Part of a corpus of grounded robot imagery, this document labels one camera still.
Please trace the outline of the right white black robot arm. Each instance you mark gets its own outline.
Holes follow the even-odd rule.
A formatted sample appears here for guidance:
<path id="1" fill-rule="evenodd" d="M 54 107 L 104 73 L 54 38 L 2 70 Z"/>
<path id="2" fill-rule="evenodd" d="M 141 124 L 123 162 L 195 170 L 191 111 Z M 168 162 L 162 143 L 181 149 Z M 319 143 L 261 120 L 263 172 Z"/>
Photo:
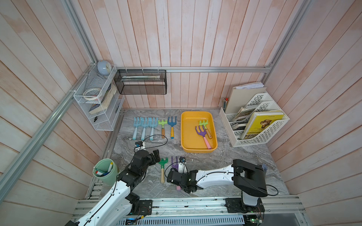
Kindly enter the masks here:
<path id="1" fill-rule="evenodd" d="M 256 165 L 241 159 L 215 170 L 179 171 L 172 167 L 165 176 L 168 183 L 180 186 L 190 194 L 211 186 L 233 185 L 242 191 L 241 198 L 226 198 L 229 213 L 264 213 L 262 198 L 270 194 L 265 181 L 266 165 Z"/>

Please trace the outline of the purple hand rake pink handle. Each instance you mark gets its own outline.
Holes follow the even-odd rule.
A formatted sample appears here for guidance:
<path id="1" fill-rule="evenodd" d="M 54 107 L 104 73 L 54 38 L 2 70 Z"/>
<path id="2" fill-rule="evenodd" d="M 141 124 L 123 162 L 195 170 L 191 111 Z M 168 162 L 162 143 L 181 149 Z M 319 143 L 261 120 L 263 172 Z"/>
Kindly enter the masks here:
<path id="1" fill-rule="evenodd" d="M 203 126 L 196 126 L 196 127 L 195 127 L 195 130 L 196 130 L 196 132 L 197 132 L 198 135 L 200 135 L 200 136 L 203 137 L 203 140 L 204 140 L 205 145 L 207 146 L 207 148 L 208 148 L 208 149 L 212 149 L 211 146 L 210 146 L 210 144 L 209 144 L 209 142 L 208 142 L 208 140 L 207 140 L 207 138 L 206 138 L 206 134 L 207 134 L 207 133 L 206 133 L 204 127 L 203 127 Z"/>

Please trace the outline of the blue hand rake yellow handle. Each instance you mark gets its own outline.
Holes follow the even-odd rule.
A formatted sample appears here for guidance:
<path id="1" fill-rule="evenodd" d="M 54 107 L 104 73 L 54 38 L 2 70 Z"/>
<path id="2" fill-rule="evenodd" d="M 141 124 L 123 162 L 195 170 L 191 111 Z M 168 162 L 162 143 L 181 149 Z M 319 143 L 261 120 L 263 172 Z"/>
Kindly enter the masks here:
<path id="1" fill-rule="evenodd" d="M 174 126 L 177 124 L 177 117 L 176 116 L 168 117 L 167 123 L 168 125 L 171 126 L 171 132 L 170 132 L 171 139 L 174 139 Z"/>

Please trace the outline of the lime rake wooden handle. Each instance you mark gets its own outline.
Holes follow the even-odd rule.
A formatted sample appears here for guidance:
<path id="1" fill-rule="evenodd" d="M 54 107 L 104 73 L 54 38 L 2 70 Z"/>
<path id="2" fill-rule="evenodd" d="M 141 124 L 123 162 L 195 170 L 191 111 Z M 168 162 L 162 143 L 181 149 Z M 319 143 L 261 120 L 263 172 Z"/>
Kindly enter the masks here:
<path id="1" fill-rule="evenodd" d="M 158 120 L 158 124 L 161 125 L 162 137 L 166 138 L 166 136 L 165 136 L 165 125 L 168 124 L 168 122 L 166 120 Z"/>

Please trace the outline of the dark green hand rake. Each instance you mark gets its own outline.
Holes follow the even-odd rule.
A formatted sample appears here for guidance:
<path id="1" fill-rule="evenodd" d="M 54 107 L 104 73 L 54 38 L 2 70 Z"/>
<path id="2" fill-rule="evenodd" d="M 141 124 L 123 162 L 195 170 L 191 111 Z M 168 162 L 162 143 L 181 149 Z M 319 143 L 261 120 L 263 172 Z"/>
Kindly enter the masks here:
<path id="1" fill-rule="evenodd" d="M 161 166 L 161 183 L 165 182 L 165 164 L 168 163 L 168 158 L 161 158 L 159 164 Z"/>

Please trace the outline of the green hand rake wooden handle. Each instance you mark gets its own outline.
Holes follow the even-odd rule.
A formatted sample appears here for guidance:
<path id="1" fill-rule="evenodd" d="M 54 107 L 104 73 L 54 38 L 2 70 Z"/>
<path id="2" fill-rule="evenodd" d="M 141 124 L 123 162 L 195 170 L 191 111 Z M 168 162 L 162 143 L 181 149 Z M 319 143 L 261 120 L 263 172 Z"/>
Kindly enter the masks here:
<path id="1" fill-rule="evenodd" d="M 208 125 L 208 120 L 199 121 L 199 126 L 203 126 L 209 139 L 212 139 L 213 137 L 212 137 L 210 131 L 208 130 L 207 125 Z"/>

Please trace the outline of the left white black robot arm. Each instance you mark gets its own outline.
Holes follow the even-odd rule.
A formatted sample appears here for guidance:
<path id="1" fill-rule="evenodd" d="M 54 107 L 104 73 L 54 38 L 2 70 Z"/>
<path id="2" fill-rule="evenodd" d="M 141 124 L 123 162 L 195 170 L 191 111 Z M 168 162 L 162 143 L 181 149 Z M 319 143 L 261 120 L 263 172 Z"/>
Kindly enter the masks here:
<path id="1" fill-rule="evenodd" d="M 78 221 L 69 221 L 67 226 L 114 226 L 129 213 L 139 213 L 140 197 L 132 193 L 141 183 L 149 166 L 161 161 L 159 150 L 149 153 L 137 151 L 130 164 L 120 172 L 108 193 Z"/>

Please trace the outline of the yellow plastic storage box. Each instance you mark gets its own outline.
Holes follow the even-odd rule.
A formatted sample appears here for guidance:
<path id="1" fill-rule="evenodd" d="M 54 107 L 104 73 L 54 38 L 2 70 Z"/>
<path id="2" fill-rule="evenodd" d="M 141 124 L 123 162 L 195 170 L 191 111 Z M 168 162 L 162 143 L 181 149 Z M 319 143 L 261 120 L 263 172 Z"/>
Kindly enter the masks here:
<path id="1" fill-rule="evenodd" d="M 181 118 L 181 145 L 187 153 L 211 153 L 218 148 L 214 119 L 206 111 L 186 111 Z"/>

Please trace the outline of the light blue hand rake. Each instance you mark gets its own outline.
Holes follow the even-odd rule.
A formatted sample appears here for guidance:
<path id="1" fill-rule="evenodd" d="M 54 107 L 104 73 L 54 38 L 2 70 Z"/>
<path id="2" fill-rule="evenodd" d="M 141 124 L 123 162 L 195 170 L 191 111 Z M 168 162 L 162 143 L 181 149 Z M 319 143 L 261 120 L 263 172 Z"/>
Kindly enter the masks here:
<path id="1" fill-rule="evenodd" d="M 141 119 L 139 117 L 134 117 L 133 126 L 134 126 L 134 132 L 132 140 L 136 140 L 138 128 L 141 126 Z"/>
<path id="2" fill-rule="evenodd" d="M 145 140 L 146 128 L 148 128 L 150 126 L 150 121 L 151 121 L 151 118 L 147 118 L 147 117 L 141 118 L 141 127 L 143 128 L 142 135 L 141 135 L 142 141 Z"/>
<path id="3" fill-rule="evenodd" d="M 156 128 L 158 126 L 158 118 L 150 118 L 150 128 L 151 128 L 151 133 L 150 133 L 150 140 L 152 141 L 154 139 L 154 128 Z"/>

